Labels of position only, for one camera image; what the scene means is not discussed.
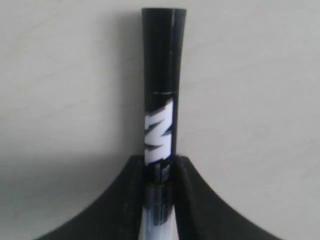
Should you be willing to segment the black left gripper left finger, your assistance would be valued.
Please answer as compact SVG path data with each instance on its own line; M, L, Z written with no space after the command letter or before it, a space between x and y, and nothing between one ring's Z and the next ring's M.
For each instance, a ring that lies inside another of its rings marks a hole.
M90 206L42 240L137 240L144 203L144 158L131 156Z

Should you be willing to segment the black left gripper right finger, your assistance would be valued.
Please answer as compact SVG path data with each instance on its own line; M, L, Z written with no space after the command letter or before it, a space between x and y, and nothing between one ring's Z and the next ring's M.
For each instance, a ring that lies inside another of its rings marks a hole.
M173 162L174 208L180 240L273 240L275 236L239 214L201 177L191 160Z

